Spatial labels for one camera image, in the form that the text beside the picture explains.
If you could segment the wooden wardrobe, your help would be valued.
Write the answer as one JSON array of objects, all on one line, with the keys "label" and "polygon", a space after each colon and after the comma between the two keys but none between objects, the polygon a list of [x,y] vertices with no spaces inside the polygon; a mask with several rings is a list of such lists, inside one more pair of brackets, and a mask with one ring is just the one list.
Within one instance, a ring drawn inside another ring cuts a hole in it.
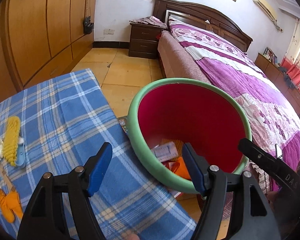
[{"label": "wooden wardrobe", "polygon": [[25,88],[70,72],[92,48],[96,0],[3,0],[0,31],[12,87]]}]

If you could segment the orange peel wrapper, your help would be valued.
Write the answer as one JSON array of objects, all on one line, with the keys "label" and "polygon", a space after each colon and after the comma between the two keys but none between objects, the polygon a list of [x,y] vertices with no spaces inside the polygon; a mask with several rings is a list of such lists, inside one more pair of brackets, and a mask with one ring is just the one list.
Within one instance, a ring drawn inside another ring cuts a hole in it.
[{"label": "orange peel wrapper", "polygon": [[8,194],[0,189],[0,210],[7,222],[13,223],[15,217],[23,218],[23,209],[17,191],[10,191]]}]

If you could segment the yellow orange small carton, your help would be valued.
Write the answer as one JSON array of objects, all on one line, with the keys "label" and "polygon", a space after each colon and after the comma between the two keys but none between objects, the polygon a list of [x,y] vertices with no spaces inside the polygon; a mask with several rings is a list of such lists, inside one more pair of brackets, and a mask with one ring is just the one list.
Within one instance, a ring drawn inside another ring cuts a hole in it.
[{"label": "yellow orange small carton", "polygon": [[159,146],[160,160],[177,161],[182,156],[182,148],[184,143],[177,139],[162,139]]}]

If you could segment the bed with purple quilt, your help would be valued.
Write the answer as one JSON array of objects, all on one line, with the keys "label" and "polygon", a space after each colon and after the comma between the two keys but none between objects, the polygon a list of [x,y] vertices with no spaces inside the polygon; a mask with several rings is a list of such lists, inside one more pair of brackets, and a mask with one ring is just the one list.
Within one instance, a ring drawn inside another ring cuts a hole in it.
[{"label": "bed with purple quilt", "polygon": [[300,161],[300,118],[290,102],[239,48],[219,35],[168,18],[158,51],[167,77],[185,77],[225,91],[242,107],[253,142],[293,170]]}]

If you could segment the folded cloth on nightstand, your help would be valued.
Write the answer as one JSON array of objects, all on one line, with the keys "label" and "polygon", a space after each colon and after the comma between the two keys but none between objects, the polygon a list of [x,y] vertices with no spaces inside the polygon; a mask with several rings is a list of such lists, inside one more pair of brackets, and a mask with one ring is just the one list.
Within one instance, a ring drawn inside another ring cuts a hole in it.
[{"label": "folded cloth on nightstand", "polygon": [[150,26],[156,26],[162,29],[167,28],[167,24],[159,20],[158,18],[154,16],[149,16],[149,17],[143,17],[137,20],[130,20],[130,23],[139,23],[139,24],[146,24]]}]

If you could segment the white air conditioner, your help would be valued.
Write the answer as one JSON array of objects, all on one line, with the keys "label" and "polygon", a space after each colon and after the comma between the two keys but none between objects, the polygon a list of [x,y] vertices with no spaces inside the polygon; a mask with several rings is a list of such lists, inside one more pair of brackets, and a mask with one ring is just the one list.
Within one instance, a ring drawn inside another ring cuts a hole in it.
[{"label": "white air conditioner", "polygon": [[264,11],[272,22],[277,22],[277,13],[266,0],[253,0],[253,2]]}]

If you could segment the dark wooden nightstand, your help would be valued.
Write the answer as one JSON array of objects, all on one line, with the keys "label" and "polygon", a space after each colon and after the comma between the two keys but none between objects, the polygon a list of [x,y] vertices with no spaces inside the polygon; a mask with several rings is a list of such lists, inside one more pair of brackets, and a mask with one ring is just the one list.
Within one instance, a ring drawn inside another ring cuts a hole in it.
[{"label": "dark wooden nightstand", "polygon": [[164,28],[144,23],[130,23],[130,26],[128,56],[157,59],[158,43]]}]

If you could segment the far wooden side cabinet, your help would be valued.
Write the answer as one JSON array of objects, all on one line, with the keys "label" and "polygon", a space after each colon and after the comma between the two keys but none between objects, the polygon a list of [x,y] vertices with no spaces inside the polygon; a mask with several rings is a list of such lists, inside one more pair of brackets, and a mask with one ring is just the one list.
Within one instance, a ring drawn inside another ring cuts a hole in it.
[{"label": "far wooden side cabinet", "polygon": [[255,64],[264,72],[266,77],[280,90],[288,99],[293,108],[300,114],[300,92],[297,88],[288,85],[288,80],[283,72],[273,65],[265,56],[258,53]]}]

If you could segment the light blue plastic scrap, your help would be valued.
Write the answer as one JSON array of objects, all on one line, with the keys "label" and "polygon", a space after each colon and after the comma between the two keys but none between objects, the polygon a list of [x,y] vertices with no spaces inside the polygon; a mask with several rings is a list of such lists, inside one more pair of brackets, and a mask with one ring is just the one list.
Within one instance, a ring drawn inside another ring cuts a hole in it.
[{"label": "light blue plastic scrap", "polygon": [[17,158],[15,160],[15,165],[18,168],[24,168],[26,166],[25,145],[22,137],[18,138]]}]

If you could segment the blue plaid tablecloth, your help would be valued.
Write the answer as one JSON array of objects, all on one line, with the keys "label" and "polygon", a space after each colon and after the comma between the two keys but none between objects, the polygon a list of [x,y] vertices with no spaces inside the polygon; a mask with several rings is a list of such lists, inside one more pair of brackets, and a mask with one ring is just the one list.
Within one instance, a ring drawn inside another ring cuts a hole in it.
[{"label": "blue plaid tablecloth", "polygon": [[106,239],[191,238],[195,221],[141,165],[92,71],[56,77],[1,102],[1,138],[11,116],[21,120],[26,166],[4,169],[23,207],[45,172],[68,173],[109,142],[113,158],[90,200]]}]

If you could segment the pink curtain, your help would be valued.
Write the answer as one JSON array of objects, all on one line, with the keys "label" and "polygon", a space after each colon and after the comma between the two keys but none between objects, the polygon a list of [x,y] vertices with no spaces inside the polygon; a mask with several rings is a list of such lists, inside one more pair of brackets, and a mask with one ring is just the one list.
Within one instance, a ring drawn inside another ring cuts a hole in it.
[{"label": "pink curtain", "polygon": [[300,19],[298,18],[281,66],[287,69],[288,76],[300,91]]}]

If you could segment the orange foam net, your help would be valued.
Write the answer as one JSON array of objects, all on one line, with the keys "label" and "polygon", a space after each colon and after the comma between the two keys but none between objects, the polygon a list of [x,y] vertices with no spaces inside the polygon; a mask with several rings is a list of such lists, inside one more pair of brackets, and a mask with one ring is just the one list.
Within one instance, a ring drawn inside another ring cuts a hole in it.
[{"label": "orange foam net", "polygon": [[181,178],[191,180],[190,174],[182,157],[179,157],[175,161],[169,161],[168,168],[170,171],[180,176]]}]

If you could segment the small yellow foam net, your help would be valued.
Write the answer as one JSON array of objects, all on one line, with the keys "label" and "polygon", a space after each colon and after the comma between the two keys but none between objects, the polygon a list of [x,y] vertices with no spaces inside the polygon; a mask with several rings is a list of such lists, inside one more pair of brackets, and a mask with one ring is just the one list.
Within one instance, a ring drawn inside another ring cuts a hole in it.
[{"label": "small yellow foam net", "polygon": [[7,119],[6,133],[3,139],[3,158],[11,165],[15,166],[17,159],[17,149],[19,141],[21,121],[18,116],[11,116]]}]

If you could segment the orange cardboard box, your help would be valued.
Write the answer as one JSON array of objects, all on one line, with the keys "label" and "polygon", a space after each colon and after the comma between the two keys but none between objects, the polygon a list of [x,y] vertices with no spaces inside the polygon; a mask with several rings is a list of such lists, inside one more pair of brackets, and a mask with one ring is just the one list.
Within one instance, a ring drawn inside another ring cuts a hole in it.
[{"label": "orange cardboard box", "polygon": [[174,142],[168,142],[163,145],[158,145],[151,149],[151,152],[161,163],[171,161],[179,157],[178,150]]}]

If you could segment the red bin green rim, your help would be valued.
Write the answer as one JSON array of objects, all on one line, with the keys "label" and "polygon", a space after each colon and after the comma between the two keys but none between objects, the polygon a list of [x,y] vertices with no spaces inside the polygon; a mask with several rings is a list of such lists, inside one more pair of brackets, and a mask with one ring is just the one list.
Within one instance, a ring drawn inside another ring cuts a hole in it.
[{"label": "red bin green rim", "polygon": [[176,77],[149,83],[130,104],[127,129],[143,167],[180,192],[196,193],[196,189],[151,152],[164,139],[190,143],[198,155],[224,172],[241,174],[248,162],[238,150],[241,139],[252,139],[247,115],[229,94],[202,81]]}]

